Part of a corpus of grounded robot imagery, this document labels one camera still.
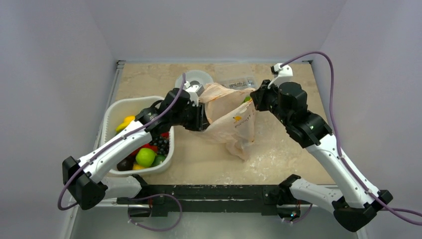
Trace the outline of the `orange printed plastic bag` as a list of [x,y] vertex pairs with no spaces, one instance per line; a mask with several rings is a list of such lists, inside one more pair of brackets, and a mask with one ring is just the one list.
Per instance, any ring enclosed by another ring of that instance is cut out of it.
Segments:
[[223,144],[231,155],[248,160],[249,148],[255,141],[256,109],[253,101],[243,100],[253,91],[254,88],[234,90],[218,83],[206,84],[199,100],[205,104],[210,125],[193,134],[210,143]]

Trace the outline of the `green orange mango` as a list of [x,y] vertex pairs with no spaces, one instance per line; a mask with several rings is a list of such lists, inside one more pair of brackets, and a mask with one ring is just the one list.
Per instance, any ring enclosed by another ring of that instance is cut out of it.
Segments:
[[247,96],[244,98],[243,103],[249,103],[252,101],[252,98],[250,96]]

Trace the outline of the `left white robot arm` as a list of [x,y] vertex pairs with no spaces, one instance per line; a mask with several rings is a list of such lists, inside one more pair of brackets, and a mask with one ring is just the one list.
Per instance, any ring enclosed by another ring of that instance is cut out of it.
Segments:
[[119,162],[152,138],[169,132],[171,127],[181,125],[190,131],[204,131],[209,122],[205,106],[199,101],[201,93],[194,87],[174,88],[162,100],[142,109],[129,125],[92,153],[74,159],[69,156],[62,162],[64,189],[61,191],[58,208],[63,195],[68,191],[75,205],[83,210],[96,206],[106,198],[127,197],[141,204],[148,199],[147,188],[133,176],[122,180],[106,181],[104,177]]

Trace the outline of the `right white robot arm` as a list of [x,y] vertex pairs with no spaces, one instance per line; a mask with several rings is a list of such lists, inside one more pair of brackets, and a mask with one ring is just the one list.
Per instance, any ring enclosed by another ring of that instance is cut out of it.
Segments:
[[292,174],[279,185],[278,205],[306,201],[332,213],[346,230],[357,232],[392,201],[388,190],[370,183],[336,147],[337,139],[326,121],[308,110],[308,95],[300,84],[284,82],[275,86],[264,80],[250,97],[255,109],[272,113],[289,137],[323,166],[338,187],[329,189]]

